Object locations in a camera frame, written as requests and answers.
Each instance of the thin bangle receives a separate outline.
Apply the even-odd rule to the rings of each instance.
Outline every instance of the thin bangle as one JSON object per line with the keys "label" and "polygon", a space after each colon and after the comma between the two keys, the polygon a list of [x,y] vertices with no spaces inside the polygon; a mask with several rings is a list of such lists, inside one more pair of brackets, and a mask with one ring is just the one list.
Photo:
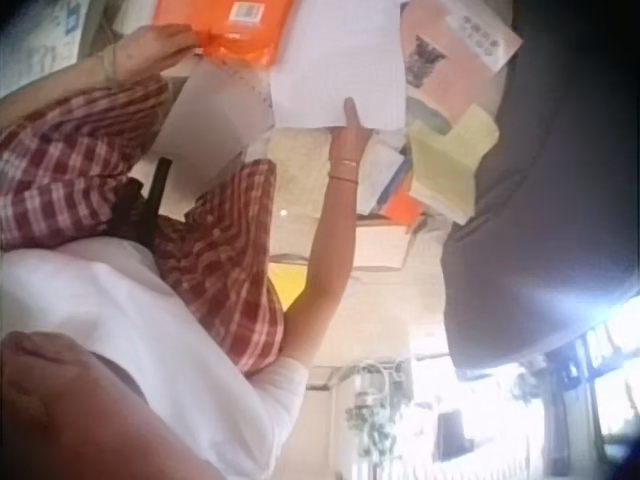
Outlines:
{"label": "thin bangle", "polygon": [[329,174],[329,179],[331,179],[331,180],[339,180],[339,181],[342,181],[342,182],[348,182],[348,183],[352,183],[352,184],[358,186],[358,181],[354,180],[353,178],[338,177],[337,175]]}
{"label": "thin bangle", "polygon": [[116,76],[116,46],[109,45],[98,55],[102,60],[102,73],[107,86],[112,90],[122,88],[124,84]]}
{"label": "thin bangle", "polygon": [[345,160],[344,158],[336,158],[335,160],[331,160],[331,162],[346,163],[347,165],[351,165],[352,167],[355,167],[355,168],[358,168],[360,166],[359,162],[355,162],[353,160]]}

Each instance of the white fabric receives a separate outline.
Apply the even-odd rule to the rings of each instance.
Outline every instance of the white fabric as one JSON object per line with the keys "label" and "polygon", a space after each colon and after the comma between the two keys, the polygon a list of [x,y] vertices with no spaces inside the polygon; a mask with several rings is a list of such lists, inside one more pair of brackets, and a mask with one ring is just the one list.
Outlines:
{"label": "white fabric", "polygon": [[2,259],[2,334],[65,333],[120,365],[149,406],[227,478],[265,478],[298,415],[308,371],[280,358],[250,380],[159,278],[113,238]]}

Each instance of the hand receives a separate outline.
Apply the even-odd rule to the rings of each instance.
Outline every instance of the hand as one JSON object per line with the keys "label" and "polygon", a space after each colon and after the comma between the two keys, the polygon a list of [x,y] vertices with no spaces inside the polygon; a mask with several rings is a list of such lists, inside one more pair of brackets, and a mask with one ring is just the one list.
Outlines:
{"label": "hand", "polygon": [[344,101],[344,114],[347,117],[347,126],[334,128],[331,131],[329,160],[360,163],[373,131],[360,124],[353,98],[347,98]]}
{"label": "hand", "polygon": [[122,83],[149,77],[177,65],[197,48],[189,25],[140,27],[113,45],[114,75]]}

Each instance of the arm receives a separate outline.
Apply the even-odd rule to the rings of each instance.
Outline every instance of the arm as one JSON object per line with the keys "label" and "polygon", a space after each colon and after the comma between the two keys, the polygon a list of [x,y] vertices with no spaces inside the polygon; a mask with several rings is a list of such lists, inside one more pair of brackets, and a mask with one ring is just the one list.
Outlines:
{"label": "arm", "polygon": [[371,131],[360,125],[352,99],[345,102],[345,113],[347,126],[332,134],[329,185],[311,247],[307,283],[285,312],[281,355],[306,367],[320,349],[353,268],[358,171]]}
{"label": "arm", "polygon": [[0,100],[0,128],[60,99],[160,73],[197,47],[189,26],[142,27],[104,52],[70,65]]}

